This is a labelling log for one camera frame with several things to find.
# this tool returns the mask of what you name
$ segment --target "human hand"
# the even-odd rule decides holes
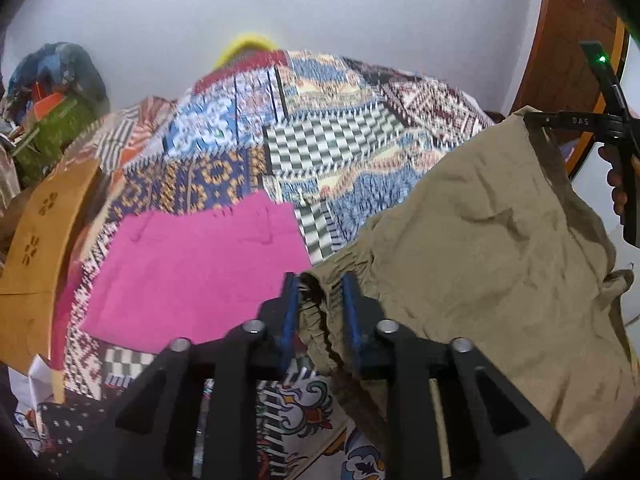
[[[622,186],[622,165],[620,163],[620,157],[618,156],[618,150],[615,146],[606,144],[598,148],[598,155],[611,164],[611,169],[609,173],[607,173],[607,183],[613,187],[613,191],[611,191],[613,211],[616,215],[620,216],[625,210],[628,197]],[[640,177],[640,160],[638,160],[635,155],[631,157],[631,165],[634,168],[636,176]]]

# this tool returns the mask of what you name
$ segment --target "checkered pattern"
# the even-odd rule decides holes
[[[298,227],[305,239],[312,265],[335,253],[343,244],[324,202],[295,208]]]
[[[327,115],[266,126],[267,160],[273,174],[325,171],[343,166],[404,130],[383,104],[355,114]]]
[[[113,374],[115,376],[138,377],[154,360],[154,354],[135,352],[119,346],[109,346],[104,355],[102,373],[105,376]]]

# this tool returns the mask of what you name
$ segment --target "pink folded cloth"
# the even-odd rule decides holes
[[[218,339],[278,296],[285,272],[309,267],[293,206],[265,192],[222,210],[127,216],[81,328],[151,353],[177,337]]]

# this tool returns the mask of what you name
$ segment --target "wooden door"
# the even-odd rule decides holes
[[[593,111],[598,83],[578,41],[598,40],[612,54],[617,16],[607,0],[543,0],[538,29],[512,111]]]

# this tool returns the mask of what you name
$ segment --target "silver screw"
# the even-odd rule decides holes
[[[169,348],[174,352],[184,352],[191,346],[191,341],[187,338],[179,337],[178,339],[174,339],[171,341],[171,345]]]
[[[242,323],[242,329],[250,334],[258,334],[264,330],[265,324],[259,319],[250,319]]]
[[[465,353],[473,349],[474,344],[466,337],[457,337],[451,342],[451,346],[456,352]]]
[[[376,325],[376,330],[383,334],[392,334],[393,332],[397,332],[398,328],[400,328],[400,326],[393,319],[380,320]]]

